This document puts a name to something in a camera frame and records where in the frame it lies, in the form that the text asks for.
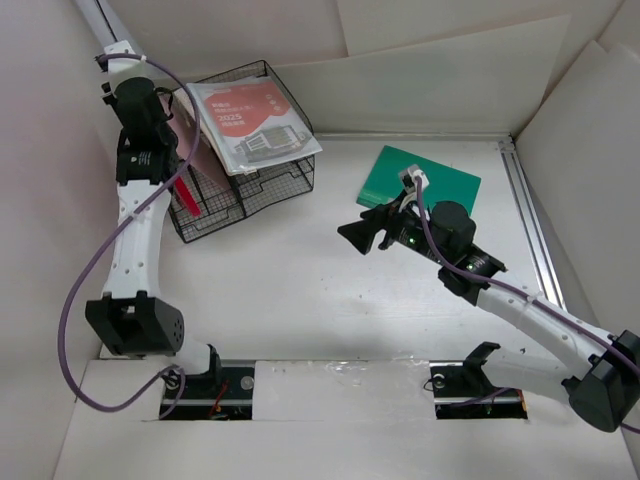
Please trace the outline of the green plastic folder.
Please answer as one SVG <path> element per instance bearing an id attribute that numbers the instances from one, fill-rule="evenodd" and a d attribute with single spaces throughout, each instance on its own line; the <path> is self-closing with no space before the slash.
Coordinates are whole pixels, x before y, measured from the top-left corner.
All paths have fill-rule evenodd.
<path id="1" fill-rule="evenodd" d="M 481 185 L 479 177 L 391 146 L 383 147 L 356 203 L 371 209 L 391 202 L 404 187 L 399 174 L 413 165 L 429 180 L 423 192 L 426 206 L 432 208 L 437 202 L 453 201 L 464 206 L 468 214 L 472 213 Z"/>

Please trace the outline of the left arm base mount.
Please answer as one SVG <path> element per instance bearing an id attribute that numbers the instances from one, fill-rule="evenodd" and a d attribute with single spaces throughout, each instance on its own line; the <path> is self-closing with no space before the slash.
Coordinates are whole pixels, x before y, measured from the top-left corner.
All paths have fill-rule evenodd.
<path id="1" fill-rule="evenodd" d="M 253 414 L 256 362 L 221 360 L 211 347 L 210 369 L 187 375 L 183 390 L 173 370 L 163 376 L 159 419 L 165 421 L 249 421 Z"/>

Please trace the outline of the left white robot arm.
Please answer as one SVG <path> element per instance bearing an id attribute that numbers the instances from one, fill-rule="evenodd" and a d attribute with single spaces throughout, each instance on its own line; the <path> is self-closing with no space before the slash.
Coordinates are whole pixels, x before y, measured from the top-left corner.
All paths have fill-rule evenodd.
<path id="1" fill-rule="evenodd" d="M 222 387 L 222 371 L 212 346 L 186 334 L 181 311 L 161 298 L 159 261 L 163 223 L 171 204 L 167 182 L 183 164 L 171 128 L 166 89 L 150 79 L 130 78 L 107 97 L 121 122 L 117 145 L 118 222 L 112 266 L 98 300 L 85 317 L 115 356 L 166 356 L 182 367 L 201 396 Z"/>

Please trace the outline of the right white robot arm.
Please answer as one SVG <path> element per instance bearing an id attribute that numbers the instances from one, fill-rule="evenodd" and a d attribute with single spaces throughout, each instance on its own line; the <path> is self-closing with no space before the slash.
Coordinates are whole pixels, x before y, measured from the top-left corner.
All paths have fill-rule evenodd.
<path id="1" fill-rule="evenodd" d="M 361 254 L 378 233 L 380 249 L 400 244 L 439 264 L 438 278 L 455 296 L 491 313 L 552 354 L 509 353 L 483 342 L 463 360 L 458 377 L 468 390 L 459 407 L 525 390 L 569 405 L 590 426 L 614 432 L 639 401 L 639 338 L 613 335 L 568 314 L 509 275 L 502 262 L 473 242 L 475 222 L 452 201 L 437 203 L 423 218 L 394 201 L 361 213 L 337 232 Z"/>

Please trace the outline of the pink paper folder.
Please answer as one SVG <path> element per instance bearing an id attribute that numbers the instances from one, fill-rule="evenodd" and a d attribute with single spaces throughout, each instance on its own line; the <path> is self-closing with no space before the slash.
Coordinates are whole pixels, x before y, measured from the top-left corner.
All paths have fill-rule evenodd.
<path id="1" fill-rule="evenodd" d="M 185 160 L 194 140 L 195 124 L 178 100 L 173 102 L 171 112 L 174 117 L 169 121 L 169 125 L 178 138 L 177 154 L 181 159 Z M 230 189 L 226 173 L 216 153 L 203 136 L 200 137 L 191 166 L 216 186 L 225 190 Z"/>

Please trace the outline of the clear sleeve map brochure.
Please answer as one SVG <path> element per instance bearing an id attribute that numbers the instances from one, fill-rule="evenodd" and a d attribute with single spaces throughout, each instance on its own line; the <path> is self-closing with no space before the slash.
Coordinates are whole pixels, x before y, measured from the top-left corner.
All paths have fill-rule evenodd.
<path id="1" fill-rule="evenodd" d="M 183 116 L 185 118 L 189 119 L 192 122 L 195 122 L 196 116 L 199 116 L 200 131 L 202 136 L 206 139 L 206 142 L 208 143 L 208 145 L 216 153 L 225 173 L 230 175 L 230 170 L 225 162 L 223 151 L 219 145 L 218 140 L 214 135 L 213 129 L 207 123 L 207 116 L 201 112 L 198 102 L 197 101 L 192 102 L 189 97 L 188 91 L 185 90 L 184 88 L 175 89 L 173 91 L 173 96 L 175 100 L 181 105 Z"/>

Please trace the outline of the red plastic folder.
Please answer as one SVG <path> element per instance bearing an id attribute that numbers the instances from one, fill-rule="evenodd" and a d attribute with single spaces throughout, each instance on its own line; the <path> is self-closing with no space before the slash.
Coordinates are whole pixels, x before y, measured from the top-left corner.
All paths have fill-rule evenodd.
<path id="1" fill-rule="evenodd" d="M 182 178 L 178 178 L 175 181 L 173 189 L 178 203 L 188 214 L 193 217 L 199 217 L 201 215 L 201 209 Z"/>

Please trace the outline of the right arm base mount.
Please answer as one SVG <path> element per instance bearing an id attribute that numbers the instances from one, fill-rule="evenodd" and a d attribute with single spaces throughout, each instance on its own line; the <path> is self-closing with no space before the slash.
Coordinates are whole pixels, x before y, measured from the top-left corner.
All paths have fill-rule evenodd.
<path id="1" fill-rule="evenodd" d="M 434 401 L 437 420 L 527 420 L 520 390 L 498 388 L 490 383 L 482 367 L 500 345 L 483 342 L 463 360 L 436 360 L 429 364 L 429 377 L 422 389 Z"/>

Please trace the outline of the clear sleeve orange 2025 brochure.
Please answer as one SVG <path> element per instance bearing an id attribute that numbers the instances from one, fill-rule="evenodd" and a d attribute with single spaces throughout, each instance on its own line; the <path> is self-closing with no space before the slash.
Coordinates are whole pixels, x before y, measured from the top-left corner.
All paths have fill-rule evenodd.
<path id="1" fill-rule="evenodd" d="M 189 83 L 205 136 L 229 175 L 304 159 L 322 151 L 281 88 L 269 76 Z"/>

